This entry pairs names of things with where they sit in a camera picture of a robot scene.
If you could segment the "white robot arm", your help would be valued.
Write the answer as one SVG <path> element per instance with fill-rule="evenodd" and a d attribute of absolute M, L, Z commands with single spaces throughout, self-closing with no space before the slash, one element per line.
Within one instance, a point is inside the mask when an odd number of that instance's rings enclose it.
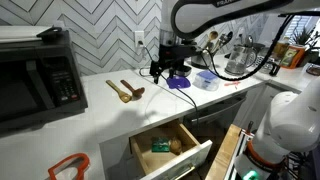
<path fill-rule="evenodd" d="M 159 60 L 151 64 L 150 75 L 158 79 L 174 64 L 198 55 L 190 41 L 212 26 L 249 15 L 279 13 L 318 15 L 320 0 L 163 0 Z M 282 92 L 271 106 L 244 152 L 234 161 L 243 180 L 272 180 L 291 152 L 307 152 L 319 144 L 320 80 L 315 79 L 300 94 Z"/>

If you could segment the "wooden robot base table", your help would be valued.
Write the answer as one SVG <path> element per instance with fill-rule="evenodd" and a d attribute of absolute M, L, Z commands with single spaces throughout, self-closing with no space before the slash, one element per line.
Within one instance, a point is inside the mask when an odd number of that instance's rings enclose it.
<path fill-rule="evenodd" d="M 225 135 L 218 153 L 211 164 L 205 180 L 224 180 L 232 155 L 239 139 L 241 128 L 231 124 Z"/>

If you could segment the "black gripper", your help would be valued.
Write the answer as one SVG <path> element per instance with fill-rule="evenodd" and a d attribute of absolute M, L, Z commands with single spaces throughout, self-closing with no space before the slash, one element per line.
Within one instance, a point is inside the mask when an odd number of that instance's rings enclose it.
<path fill-rule="evenodd" d="M 184 60 L 197 54 L 198 51 L 194 45 L 161 45 L 159 60 L 151 62 L 149 74 L 153 76 L 155 84 L 158 84 L 159 76 L 164 70 L 169 70 L 169 79 L 174 75 L 186 77 L 191 73 L 191 68 L 184 64 Z"/>

